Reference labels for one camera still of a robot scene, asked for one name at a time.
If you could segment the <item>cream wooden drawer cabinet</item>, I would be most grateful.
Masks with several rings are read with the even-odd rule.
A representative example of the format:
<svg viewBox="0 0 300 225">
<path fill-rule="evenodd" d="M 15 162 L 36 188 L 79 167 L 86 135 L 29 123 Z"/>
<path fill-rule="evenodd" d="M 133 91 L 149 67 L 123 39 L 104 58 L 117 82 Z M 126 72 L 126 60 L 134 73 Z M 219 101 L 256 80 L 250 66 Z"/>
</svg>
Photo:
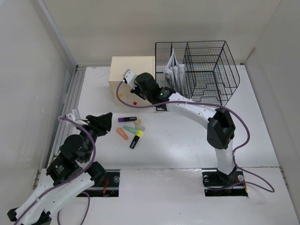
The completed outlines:
<svg viewBox="0 0 300 225">
<path fill-rule="evenodd" d="M 155 73 L 154 56 L 113 56 L 109 74 L 109 85 L 112 90 L 114 102 L 117 106 L 125 107 L 118 99 L 129 105 L 146 106 L 150 103 L 131 93 L 134 79 L 142 74 Z"/>
</svg>

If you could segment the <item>grey eraser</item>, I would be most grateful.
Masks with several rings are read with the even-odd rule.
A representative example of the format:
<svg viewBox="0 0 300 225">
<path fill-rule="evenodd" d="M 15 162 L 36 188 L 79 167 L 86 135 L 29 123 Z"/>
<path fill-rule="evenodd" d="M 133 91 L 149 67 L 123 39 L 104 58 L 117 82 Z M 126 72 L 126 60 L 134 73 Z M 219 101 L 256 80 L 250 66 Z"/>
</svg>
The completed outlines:
<svg viewBox="0 0 300 225">
<path fill-rule="evenodd" d="M 140 125 L 140 124 L 136 124 L 135 125 L 135 128 L 139 129 L 139 130 L 142 130 L 144 131 L 145 130 L 145 127 L 143 125 Z"/>
</svg>

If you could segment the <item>white instruction booklet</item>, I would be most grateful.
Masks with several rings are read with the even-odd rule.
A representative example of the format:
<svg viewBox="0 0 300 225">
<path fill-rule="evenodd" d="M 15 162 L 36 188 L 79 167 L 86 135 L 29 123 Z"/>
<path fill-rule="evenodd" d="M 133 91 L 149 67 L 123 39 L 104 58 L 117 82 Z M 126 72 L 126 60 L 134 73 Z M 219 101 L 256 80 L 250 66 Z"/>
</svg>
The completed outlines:
<svg viewBox="0 0 300 225">
<path fill-rule="evenodd" d="M 182 94 L 185 77 L 185 64 L 180 64 L 177 61 L 175 50 L 172 49 L 172 54 L 169 58 L 167 65 L 164 68 L 165 81 L 168 86 L 174 89 L 176 92 Z"/>
</svg>

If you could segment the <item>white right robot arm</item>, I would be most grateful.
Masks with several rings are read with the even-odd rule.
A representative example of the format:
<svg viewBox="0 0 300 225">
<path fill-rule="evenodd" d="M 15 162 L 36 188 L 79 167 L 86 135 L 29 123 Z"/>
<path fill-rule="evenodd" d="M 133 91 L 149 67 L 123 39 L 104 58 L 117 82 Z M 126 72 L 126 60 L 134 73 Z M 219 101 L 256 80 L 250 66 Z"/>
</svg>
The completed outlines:
<svg viewBox="0 0 300 225">
<path fill-rule="evenodd" d="M 135 74 L 128 70 L 123 75 L 131 88 L 131 93 L 149 101 L 158 107 L 177 113 L 202 125 L 207 130 L 207 142 L 215 149 L 217 157 L 217 179 L 227 185 L 234 179 L 235 165 L 233 162 L 233 138 L 235 124 L 228 110 L 224 108 L 212 109 L 188 101 L 187 98 L 169 87 L 159 87 L 149 73 Z"/>
</svg>

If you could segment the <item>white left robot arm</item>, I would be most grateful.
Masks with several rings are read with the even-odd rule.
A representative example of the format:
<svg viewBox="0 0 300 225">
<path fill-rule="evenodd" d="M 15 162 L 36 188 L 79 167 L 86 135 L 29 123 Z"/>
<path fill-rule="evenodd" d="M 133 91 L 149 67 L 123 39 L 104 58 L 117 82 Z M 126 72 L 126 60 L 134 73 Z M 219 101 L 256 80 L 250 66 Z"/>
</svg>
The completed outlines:
<svg viewBox="0 0 300 225">
<path fill-rule="evenodd" d="M 84 120 L 72 114 L 59 117 L 80 133 L 65 139 L 31 196 L 7 212 L 10 221 L 16 225 L 49 225 L 53 216 L 81 192 L 92 186 L 108 186 L 106 170 L 94 159 L 96 140 L 110 132 L 112 117 L 111 112 L 97 117 L 88 115 Z"/>
</svg>

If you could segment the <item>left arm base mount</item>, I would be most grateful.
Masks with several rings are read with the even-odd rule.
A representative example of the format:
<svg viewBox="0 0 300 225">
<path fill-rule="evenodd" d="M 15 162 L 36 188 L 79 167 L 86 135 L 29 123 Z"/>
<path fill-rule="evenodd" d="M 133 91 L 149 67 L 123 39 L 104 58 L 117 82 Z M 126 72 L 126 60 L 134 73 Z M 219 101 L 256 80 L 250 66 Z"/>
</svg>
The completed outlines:
<svg viewBox="0 0 300 225">
<path fill-rule="evenodd" d="M 85 190 L 90 197 L 118 197 L 120 170 L 107 170 L 105 180 Z"/>
</svg>

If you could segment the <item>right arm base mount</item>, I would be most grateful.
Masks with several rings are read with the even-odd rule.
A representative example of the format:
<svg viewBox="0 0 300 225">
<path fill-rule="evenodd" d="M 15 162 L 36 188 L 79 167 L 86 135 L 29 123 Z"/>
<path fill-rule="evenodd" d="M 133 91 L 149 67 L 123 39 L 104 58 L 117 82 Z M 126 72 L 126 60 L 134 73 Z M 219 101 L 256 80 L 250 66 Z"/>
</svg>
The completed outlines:
<svg viewBox="0 0 300 225">
<path fill-rule="evenodd" d="M 242 170 L 234 168 L 226 175 L 217 168 L 202 169 L 202 183 L 206 197 L 244 196 L 248 191 Z"/>
</svg>

